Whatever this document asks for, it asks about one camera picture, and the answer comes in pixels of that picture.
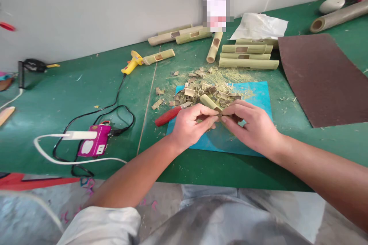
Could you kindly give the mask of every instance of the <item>forearm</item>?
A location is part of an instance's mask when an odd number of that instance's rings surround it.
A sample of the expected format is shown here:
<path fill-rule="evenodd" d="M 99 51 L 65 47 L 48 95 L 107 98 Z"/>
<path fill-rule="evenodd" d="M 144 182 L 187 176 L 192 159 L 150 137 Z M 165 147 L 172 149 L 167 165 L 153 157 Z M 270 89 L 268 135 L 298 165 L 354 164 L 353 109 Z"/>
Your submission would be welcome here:
<path fill-rule="evenodd" d="M 112 175 L 84 207 L 135 207 L 153 183 L 181 153 L 170 136 L 162 138 Z"/>
<path fill-rule="evenodd" d="M 368 232 L 368 168 L 293 138 L 284 138 L 285 150 L 273 161 Z"/>

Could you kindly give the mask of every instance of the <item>red knife handle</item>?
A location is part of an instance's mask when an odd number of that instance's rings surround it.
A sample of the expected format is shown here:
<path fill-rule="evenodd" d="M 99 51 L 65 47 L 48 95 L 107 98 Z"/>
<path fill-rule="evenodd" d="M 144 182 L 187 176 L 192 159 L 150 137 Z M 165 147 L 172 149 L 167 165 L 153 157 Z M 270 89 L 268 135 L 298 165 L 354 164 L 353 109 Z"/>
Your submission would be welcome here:
<path fill-rule="evenodd" d="M 176 115 L 179 113 L 179 111 L 181 110 L 181 106 L 177 106 L 173 109 L 170 109 L 169 111 L 165 112 L 163 115 L 161 115 L 160 117 L 158 117 L 154 123 L 156 124 L 157 127 L 159 126 L 163 126 L 164 124 L 167 124 L 169 121 L 171 121 L 172 119 L 174 119 L 176 117 Z"/>

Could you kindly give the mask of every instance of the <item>carving knife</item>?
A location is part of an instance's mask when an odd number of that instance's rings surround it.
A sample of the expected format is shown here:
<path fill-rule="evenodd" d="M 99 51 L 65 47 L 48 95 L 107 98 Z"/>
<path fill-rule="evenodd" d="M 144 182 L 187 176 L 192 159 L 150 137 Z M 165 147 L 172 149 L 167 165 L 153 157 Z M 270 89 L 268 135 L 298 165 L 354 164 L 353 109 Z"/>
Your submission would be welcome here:
<path fill-rule="evenodd" d="M 182 105 L 178 105 L 177 107 L 174 107 L 173 109 L 170 109 L 169 111 L 165 112 L 163 115 L 159 116 L 154 123 L 157 127 L 163 126 L 164 124 L 167 124 L 169 121 L 174 119 L 176 115 L 179 113 L 181 109 L 184 109 L 185 107 L 191 105 L 191 101 L 187 101 L 186 103 L 183 103 Z"/>

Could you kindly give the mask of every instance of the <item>pink power bank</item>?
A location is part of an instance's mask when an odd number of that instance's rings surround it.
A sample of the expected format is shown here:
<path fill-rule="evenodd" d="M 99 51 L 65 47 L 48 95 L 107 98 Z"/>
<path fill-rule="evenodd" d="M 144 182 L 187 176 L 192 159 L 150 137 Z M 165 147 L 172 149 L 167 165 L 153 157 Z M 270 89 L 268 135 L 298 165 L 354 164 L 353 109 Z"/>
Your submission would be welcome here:
<path fill-rule="evenodd" d="M 78 156 L 94 157 L 105 153 L 108 134 L 111 131 L 111 126 L 103 124 L 92 125 L 89 131 L 96 131 L 97 137 L 92 140 L 84 140 L 79 149 Z"/>

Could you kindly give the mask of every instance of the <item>person's left hand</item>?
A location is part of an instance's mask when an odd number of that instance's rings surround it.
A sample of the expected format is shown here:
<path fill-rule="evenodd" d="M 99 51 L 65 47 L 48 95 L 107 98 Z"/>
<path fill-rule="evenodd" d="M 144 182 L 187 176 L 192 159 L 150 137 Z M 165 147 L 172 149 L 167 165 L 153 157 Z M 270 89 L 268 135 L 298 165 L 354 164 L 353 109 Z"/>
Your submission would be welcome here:
<path fill-rule="evenodd" d="M 170 134 L 177 148 L 183 152 L 198 142 L 199 138 L 209 129 L 214 128 L 219 113 L 200 103 L 181 110 L 176 116 L 174 130 Z"/>

